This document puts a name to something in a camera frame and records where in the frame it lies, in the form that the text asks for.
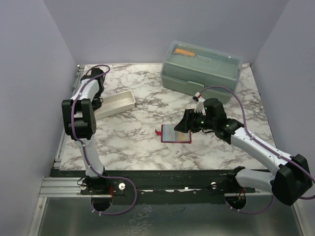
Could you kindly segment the red leather card holder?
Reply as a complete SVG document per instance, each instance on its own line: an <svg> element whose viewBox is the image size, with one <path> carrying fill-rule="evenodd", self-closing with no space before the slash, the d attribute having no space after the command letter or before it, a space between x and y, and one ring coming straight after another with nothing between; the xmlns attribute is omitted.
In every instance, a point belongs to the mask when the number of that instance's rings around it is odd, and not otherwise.
<svg viewBox="0 0 315 236"><path fill-rule="evenodd" d="M190 144L191 143L191 132L189 142L178 142L177 133L178 131L174 130L175 125L172 124L162 124L160 130L155 130L155 133L160 136L162 143L181 143L181 144Z"/></svg>

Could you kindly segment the gold credit card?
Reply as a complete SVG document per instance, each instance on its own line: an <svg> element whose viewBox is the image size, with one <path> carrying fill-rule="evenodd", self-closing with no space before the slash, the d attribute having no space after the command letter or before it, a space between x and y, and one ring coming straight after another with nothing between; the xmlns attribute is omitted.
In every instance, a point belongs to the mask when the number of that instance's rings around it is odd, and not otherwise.
<svg viewBox="0 0 315 236"><path fill-rule="evenodd" d="M190 141L190 134L189 133L177 133L177 140L178 142L189 142Z"/></svg>

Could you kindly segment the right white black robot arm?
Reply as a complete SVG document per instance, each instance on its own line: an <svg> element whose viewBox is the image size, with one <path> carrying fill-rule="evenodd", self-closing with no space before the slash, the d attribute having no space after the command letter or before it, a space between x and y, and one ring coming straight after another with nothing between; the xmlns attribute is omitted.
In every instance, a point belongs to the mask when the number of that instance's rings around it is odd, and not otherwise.
<svg viewBox="0 0 315 236"><path fill-rule="evenodd" d="M313 180L304 156L292 156L256 137L244 123L228 118L223 104L216 98L197 104L203 109L186 109L175 131L212 131L217 138L248 153L268 170L234 169L226 181L229 191L236 193L243 187L255 188L272 193L281 203L290 206L312 187Z"/></svg>

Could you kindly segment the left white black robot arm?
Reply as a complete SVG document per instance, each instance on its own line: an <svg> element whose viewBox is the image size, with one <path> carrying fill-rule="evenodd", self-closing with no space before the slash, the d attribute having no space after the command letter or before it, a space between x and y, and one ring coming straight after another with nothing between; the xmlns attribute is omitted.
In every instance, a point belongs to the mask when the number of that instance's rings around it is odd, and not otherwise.
<svg viewBox="0 0 315 236"><path fill-rule="evenodd" d="M104 91L105 72L93 67L82 77L78 91L62 101L63 125L66 135L78 146L85 165L86 178L95 179L92 188L98 194L109 189L108 180L101 177L104 173L96 150L96 119L94 111L101 107L100 96Z"/></svg>

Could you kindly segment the white rectangular plastic tray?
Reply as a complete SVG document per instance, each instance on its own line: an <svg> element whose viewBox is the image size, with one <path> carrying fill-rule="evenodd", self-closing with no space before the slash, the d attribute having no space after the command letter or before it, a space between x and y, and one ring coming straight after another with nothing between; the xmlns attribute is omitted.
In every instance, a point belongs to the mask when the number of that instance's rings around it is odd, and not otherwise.
<svg viewBox="0 0 315 236"><path fill-rule="evenodd" d="M95 119L102 119L135 108L135 98L131 90L107 96L102 106L94 112Z"/></svg>

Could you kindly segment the green plastic toolbox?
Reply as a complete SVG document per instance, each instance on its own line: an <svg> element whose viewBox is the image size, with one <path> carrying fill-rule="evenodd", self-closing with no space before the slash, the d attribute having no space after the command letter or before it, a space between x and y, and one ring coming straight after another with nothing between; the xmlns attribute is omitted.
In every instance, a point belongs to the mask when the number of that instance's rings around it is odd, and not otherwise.
<svg viewBox="0 0 315 236"><path fill-rule="evenodd" d="M176 48L196 53L195 57L174 54ZM217 98L226 104L232 94L220 86L235 91L240 79L243 59L239 56L215 51L209 48L173 41L164 57L160 76L162 85L188 95L195 95L203 89L202 97Z"/></svg>

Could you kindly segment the orange handled tool in toolbox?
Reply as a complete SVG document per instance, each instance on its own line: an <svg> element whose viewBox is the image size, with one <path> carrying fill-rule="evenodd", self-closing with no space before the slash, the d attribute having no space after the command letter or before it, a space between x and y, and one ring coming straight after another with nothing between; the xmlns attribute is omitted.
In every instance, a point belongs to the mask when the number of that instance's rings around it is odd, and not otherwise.
<svg viewBox="0 0 315 236"><path fill-rule="evenodd" d="M184 49L181 49L181 48L176 48L173 51L173 53L174 54L183 55L183 56L187 56L187 57L195 57L196 56L196 53L190 52L190 51L187 51L187 50L184 50Z"/></svg>

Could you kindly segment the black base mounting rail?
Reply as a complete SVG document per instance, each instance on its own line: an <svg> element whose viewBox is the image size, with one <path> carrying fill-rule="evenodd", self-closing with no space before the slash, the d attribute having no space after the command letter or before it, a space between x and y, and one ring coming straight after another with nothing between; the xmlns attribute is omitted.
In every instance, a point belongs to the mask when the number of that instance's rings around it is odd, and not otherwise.
<svg viewBox="0 0 315 236"><path fill-rule="evenodd" d="M89 198L94 205L130 206L174 204L224 204L231 196L243 203L243 193L255 192L230 181L231 170L216 171L107 171L110 179L91 179L84 171L64 171L77 177L80 197Z"/></svg>

